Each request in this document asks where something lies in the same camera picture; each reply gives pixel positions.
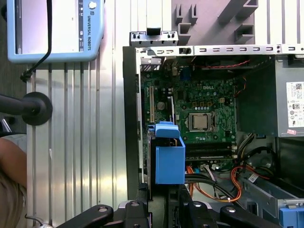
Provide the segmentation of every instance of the black mount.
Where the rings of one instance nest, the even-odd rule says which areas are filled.
[[[39,92],[26,94],[21,100],[0,95],[0,113],[21,115],[25,123],[38,126],[52,117],[53,105],[46,95]]]

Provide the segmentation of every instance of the screw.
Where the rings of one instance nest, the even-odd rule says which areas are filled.
[[[106,207],[101,207],[98,211],[99,212],[106,212],[108,210],[108,208]]]
[[[139,203],[134,202],[134,203],[132,203],[132,204],[131,204],[131,206],[133,206],[133,207],[137,207],[137,206],[139,206]]]
[[[200,208],[201,207],[201,203],[199,202],[193,202],[193,205],[197,208]]]
[[[226,208],[226,210],[230,213],[234,213],[236,212],[236,210],[234,208]]]

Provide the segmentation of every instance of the blue plastic bracket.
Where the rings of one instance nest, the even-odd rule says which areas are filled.
[[[178,141],[178,146],[156,146],[155,183],[184,184],[186,150],[178,126],[160,122],[155,126],[155,136]]]
[[[283,228],[302,228],[304,227],[304,208],[295,209],[281,208],[279,210],[280,225]]]

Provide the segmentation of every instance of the sticker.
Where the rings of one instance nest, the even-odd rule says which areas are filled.
[[[290,130],[290,129],[288,129],[288,130],[287,130],[287,133],[288,133],[288,134],[296,135],[296,131],[295,131],[295,130]]]
[[[258,175],[256,173],[253,173],[249,178],[248,180],[252,183],[254,183],[258,178]]]
[[[304,127],[304,82],[287,82],[286,94],[288,126]]]

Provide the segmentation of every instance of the chip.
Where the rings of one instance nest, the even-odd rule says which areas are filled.
[[[194,115],[192,124],[194,129],[207,129],[208,128],[207,115]]]

